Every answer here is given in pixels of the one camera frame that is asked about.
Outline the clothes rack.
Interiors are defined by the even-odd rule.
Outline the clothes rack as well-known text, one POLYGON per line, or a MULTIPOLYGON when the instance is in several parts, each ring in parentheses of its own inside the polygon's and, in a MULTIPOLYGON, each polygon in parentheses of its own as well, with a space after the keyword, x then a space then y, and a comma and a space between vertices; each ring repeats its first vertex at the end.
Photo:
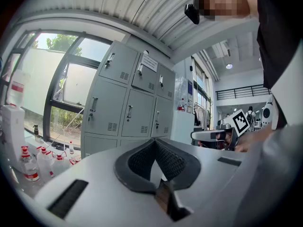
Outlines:
POLYGON ((207 109, 202 107, 199 103, 194 104, 194 125, 201 127, 202 130, 207 131, 210 128, 210 113, 207 109))

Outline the large clear water bottle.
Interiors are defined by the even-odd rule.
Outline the large clear water bottle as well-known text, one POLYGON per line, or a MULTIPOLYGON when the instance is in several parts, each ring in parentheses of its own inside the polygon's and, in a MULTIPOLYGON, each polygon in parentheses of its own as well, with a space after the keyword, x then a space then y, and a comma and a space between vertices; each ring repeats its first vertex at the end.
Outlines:
POLYGON ((20 108, 23 105, 26 84, 29 82, 30 74, 17 69, 11 77, 7 92, 7 103, 20 108))

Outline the grey metal locker cabinet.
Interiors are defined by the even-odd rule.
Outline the grey metal locker cabinet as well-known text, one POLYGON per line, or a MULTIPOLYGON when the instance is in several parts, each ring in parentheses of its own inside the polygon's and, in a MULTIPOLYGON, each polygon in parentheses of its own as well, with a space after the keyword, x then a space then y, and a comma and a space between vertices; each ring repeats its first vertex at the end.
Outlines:
POLYGON ((143 53, 137 51, 128 84, 104 78, 99 73, 110 48, 89 89, 81 128, 82 157, 171 134, 175 72, 158 61, 157 72, 152 71, 141 64, 143 53))

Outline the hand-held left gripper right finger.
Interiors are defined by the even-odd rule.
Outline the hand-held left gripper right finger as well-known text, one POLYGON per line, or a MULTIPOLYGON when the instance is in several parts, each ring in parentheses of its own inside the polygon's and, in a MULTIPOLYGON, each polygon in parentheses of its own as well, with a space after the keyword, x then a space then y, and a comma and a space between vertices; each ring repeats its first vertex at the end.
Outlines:
POLYGON ((163 140, 155 140, 155 160, 173 190, 189 188, 201 172, 198 158, 163 140))

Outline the blue wall poster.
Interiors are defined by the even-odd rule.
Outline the blue wall poster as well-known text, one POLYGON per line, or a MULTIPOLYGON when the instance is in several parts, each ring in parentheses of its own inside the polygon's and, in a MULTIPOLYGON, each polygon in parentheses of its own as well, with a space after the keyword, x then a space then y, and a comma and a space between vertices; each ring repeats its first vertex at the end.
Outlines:
POLYGON ((193 101, 193 83, 187 80, 187 99, 188 101, 193 101))

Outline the white paper sign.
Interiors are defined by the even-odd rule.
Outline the white paper sign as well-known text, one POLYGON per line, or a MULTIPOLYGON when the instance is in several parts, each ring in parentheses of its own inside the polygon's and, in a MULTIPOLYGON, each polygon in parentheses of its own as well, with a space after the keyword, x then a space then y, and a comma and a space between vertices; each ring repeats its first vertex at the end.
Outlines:
POLYGON ((158 62, 147 54, 143 54, 141 64, 151 69, 152 71, 157 72, 158 62))

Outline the white water dispenser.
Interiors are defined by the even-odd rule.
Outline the white water dispenser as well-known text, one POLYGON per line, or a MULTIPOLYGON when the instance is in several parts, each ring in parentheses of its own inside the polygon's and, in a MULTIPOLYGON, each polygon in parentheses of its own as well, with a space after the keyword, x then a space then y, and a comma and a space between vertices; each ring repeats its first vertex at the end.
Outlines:
POLYGON ((12 105, 2 108, 2 128, 4 133, 4 146, 7 158, 12 167, 23 173, 20 163, 21 147, 26 145, 24 133, 25 111, 12 105))

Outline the black railing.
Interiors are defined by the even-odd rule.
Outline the black railing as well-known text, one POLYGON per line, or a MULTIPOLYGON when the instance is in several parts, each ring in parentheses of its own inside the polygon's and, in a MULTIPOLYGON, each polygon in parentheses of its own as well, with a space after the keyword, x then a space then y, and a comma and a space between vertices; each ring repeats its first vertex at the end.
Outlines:
POLYGON ((237 98, 263 96, 263 95, 272 94, 271 90, 264 87, 262 84, 219 90, 216 91, 215 93, 217 100, 237 99, 237 98))

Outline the person's black shirt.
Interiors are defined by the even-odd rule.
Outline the person's black shirt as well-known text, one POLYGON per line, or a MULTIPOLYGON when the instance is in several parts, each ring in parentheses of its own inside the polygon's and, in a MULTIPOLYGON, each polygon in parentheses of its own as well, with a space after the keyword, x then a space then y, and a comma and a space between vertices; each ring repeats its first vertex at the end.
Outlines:
POLYGON ((299 19, 303 0, 257 0, 257 42, 264 73, 264 87, 271 89, 291 62, 303 39, 299 19))

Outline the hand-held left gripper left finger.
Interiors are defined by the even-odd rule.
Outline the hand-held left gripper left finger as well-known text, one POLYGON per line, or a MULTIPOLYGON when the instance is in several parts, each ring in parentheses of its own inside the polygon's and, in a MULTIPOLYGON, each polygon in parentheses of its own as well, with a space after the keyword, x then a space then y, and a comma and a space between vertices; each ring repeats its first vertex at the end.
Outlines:
POLYGON ((120 155, 115 161, 115 175, 126 188, 138 193, 155 193, 151 182, 152 165, 156 160, 156 143, 148 140, 120 155))

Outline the black framed window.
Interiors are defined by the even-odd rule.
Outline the black framed window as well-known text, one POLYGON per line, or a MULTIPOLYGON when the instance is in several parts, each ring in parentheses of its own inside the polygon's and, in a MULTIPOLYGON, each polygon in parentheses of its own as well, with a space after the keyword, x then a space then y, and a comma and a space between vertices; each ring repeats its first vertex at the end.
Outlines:
POLYGON ((24 129, 56 145, 81 146, 89 88, 111 41, 87 33, 25 31, 14 43, 0 79, 0 108, 21 72, 24 129))

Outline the person's right forearm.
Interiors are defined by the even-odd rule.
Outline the person's right forearm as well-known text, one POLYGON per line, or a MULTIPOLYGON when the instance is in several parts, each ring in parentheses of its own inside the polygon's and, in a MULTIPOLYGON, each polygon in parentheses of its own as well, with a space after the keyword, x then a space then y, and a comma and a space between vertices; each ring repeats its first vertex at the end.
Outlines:
POLYGON ((235 147, 235 151, 247 152, 253 144, 264 141, 272 132, 272 123, 270 123, 261 130, 243 134, 240 137, 237 146, 235 147))

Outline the clear jug with red label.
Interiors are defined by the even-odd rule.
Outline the clear jug with red label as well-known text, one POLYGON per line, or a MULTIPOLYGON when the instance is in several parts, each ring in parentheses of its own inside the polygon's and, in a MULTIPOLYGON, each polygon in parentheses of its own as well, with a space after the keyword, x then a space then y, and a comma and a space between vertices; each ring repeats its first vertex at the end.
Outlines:
POLYGON ((21 147, 20 164, 24 177, 31 182, 39 180, 38 164, 35 156, 29 152, 28 146, 21 147))

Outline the white cart with wheels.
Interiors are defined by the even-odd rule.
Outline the white cart with wheels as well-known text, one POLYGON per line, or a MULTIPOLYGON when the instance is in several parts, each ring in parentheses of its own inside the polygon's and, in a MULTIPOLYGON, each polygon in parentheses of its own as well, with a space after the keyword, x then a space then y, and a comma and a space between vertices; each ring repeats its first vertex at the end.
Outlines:
POLYGON ((183 111, 173 111, 170 139, 184 144, 191 144, 191 132, 194 131, 194 115, 183 111))

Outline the locker door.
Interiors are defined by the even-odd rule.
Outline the locker door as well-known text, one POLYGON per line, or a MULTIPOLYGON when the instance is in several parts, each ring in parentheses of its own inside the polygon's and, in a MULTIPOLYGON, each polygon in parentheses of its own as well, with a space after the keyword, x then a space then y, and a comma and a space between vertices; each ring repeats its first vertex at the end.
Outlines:
POLYGON ((120 42, 114 42, 99 73, 100 76, 128 84, 138 52, 120 42))

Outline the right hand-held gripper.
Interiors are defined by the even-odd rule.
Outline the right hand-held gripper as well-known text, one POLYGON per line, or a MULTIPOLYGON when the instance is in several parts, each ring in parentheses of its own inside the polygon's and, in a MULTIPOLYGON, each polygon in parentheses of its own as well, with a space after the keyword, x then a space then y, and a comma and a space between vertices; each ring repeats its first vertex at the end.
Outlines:
POLYGON ((225 141, 225 150, 235 150, 242 134, 250 127, 242 109, 234 112, 232 115, 220 121, 216 130, 211 131, 193 131, 191 138, 193 140, 217 140, 216 136, 220 135, 220 140, 225 141))

